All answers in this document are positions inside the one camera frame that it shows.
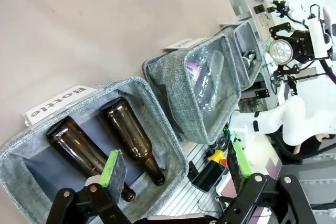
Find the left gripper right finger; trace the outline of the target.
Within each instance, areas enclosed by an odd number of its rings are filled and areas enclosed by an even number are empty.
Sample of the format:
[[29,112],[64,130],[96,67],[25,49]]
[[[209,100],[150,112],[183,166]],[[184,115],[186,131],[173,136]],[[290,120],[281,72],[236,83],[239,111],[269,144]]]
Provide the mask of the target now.
[[311,206],[298,180],[292,174],[273,179],[253,173],[238,142],[228,144],[227,164],[237,196],[232,198],[218,223],[256,221],[254,212],[269,208],[278,223],[315,223]]

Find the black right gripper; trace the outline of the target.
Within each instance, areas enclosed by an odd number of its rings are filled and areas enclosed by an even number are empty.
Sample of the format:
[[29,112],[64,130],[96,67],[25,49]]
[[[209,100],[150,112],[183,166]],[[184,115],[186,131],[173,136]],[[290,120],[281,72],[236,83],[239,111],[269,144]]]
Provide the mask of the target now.
[[[291,38],[293,39],[293,42],[291,42],[291,46],[293,48],[294,60],[300,63],[307,63],[315,59],[309,31],[295,30],[290,37],[278,36],[277,32],[282,30],[285,30],[288,33],[291,32],[291,24],[282,23],[280,25],[276,25],[269,28],[271,37],[274,40],[282,39],[289,41]],[[292,67],[288,67],[287,65],[278,65],[277,69],[273,72],[273,75],[290,75],[290,74],[298,74],[299,72],[300,68],[298,67],[297,64],[294,64]]]

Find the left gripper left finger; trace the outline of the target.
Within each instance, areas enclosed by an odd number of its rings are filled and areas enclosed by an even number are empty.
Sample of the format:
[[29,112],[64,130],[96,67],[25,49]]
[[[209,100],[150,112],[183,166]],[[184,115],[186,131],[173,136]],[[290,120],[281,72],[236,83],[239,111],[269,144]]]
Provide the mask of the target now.
[[126,173],[121,151],[111,151],[102,174],[87,179],[82,190],[62,188],[57,192],[48,222],[87,223],[98,216],[103,223],[130,223],[118,206]]

